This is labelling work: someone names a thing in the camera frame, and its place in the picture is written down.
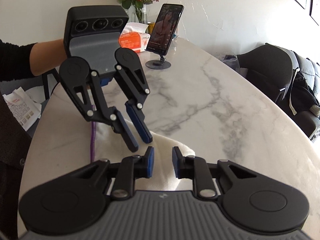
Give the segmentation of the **person left forearm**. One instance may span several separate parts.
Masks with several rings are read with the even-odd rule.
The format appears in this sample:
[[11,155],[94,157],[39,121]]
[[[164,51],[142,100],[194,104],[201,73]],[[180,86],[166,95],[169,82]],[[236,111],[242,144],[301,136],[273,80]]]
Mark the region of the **person left forearm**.
[[58,67],[67,55],[63,39],[18,46],[1,42],[1,81],[29,79]]

